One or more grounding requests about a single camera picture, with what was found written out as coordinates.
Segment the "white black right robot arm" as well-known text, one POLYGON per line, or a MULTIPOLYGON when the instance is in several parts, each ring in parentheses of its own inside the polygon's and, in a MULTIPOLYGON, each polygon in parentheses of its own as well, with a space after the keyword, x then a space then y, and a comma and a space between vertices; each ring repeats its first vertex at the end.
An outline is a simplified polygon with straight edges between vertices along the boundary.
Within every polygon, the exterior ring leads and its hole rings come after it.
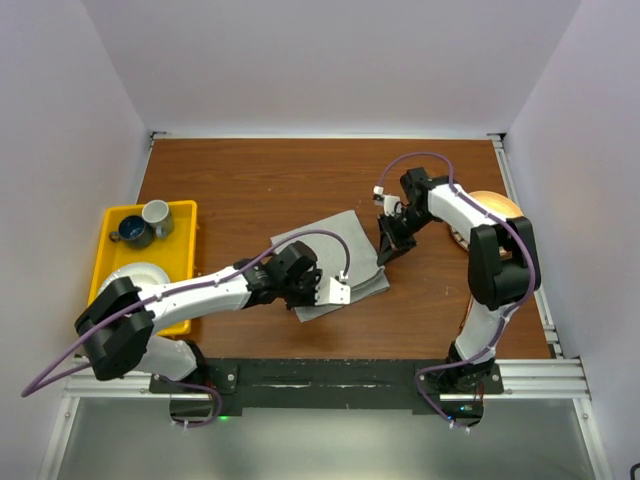
POLYGON ((449 176, 423 168, 400 178, 402 197, 373 189, 378 216, 377 263, 384 266, 416 247, 415 235, 443 222, 467 244, 470 308, 448 357, 429 374, 441 386, 469 392, 492 370, 496 346, 513 314, 539 288, 541 275, 531 222, 482 205, 449 176))

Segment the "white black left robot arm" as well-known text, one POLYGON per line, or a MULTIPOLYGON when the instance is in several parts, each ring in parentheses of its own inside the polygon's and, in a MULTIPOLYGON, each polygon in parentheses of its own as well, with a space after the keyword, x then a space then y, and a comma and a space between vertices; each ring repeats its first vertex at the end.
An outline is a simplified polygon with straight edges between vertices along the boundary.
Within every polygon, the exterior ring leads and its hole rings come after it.
POLYGON ((295 241, 266 262, 242 260, 176 283, 137 286, 128 277, 115 279, 80 315, 75 328, 97 380, 140 371, 196 392, 207 380, 203 354, 193 342, 164 338, 160 331, 184 320, 277 299, 289 309, 312 306, 321 278, 313 250, 295 241))

